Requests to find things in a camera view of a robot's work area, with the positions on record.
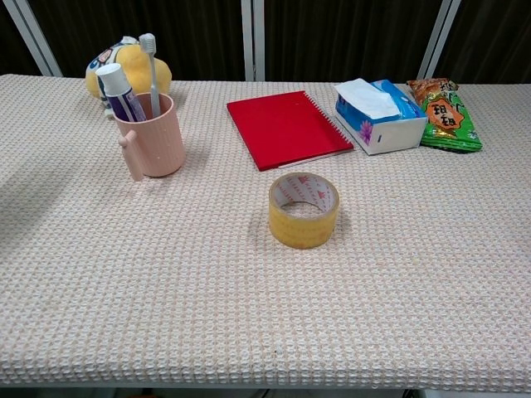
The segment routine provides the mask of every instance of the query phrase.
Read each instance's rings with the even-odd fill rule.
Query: toothpaste cap
[[[131,85],[127,81],[120,64],[114,63],[101,66],[96,71],[96,75],[103,81],[106,96],[115,97],[131,90]]]

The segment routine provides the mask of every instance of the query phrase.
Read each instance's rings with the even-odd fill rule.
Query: snack bag
[[[415,101],[428,116],[421,144],[457,152],[482,148],[472,120],[448,79],[409,80]]]

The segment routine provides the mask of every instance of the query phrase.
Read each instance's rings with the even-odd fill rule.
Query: cup handle
[[[142,168],[140,167],[139,159],[134,151],[134,142],[136,141],[136,132],[130,130],[125,137],[120,137],[118,143],[122,147],[122,154],[124,155],[125,164],[129,167],[131,177],[135,181],[141,181],[144,178]]]

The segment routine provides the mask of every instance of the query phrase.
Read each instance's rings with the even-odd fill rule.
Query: notebook
[[[354,148],[304,91],[244,99],[227,108],[261,172]]]

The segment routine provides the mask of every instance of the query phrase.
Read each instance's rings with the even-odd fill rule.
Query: plush toy
[[[127,80],[133,92],[148,93],[151,87],[151,70],[149,69],[149,56],[140,50],[139,42],[130,36],[124,36],[122,40],[111,48],[99,54],[86,68],[85,83],[87,90],[96,98],[100,98],[105,107],[105,115],[114,117],[109,101],[103,91],[103,83],[96,77],[96,70],[103,65],[118,62],[127,76]],[[155,58],[155,71],[157,73],[158,91],[167,94],[169,83],[172,80],[172,72],[164,61]]]

